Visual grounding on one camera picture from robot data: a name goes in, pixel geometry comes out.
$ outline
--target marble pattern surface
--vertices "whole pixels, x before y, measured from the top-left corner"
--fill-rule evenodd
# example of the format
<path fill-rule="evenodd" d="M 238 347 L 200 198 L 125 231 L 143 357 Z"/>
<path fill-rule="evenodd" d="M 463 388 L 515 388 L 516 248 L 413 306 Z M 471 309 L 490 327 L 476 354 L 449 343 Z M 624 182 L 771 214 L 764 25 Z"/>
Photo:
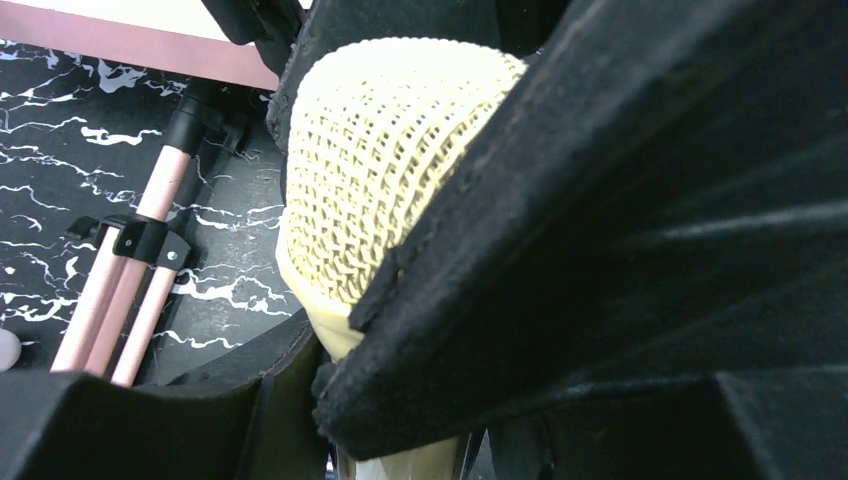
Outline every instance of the marble pattern surface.
<path fill-rule="evenodd" d="M 48 368 L 94 249 L 62 239 L 81 215 L 134 210 L 186 78 L 0 41 L 0 327 Z M 289 318 L 299 304 L 274 261 L 282 156 L 250 95 L 243 154 L 209 140 L 169 220 L 201 252 L 182 271 L 140 380 L 161 382 Z"/>

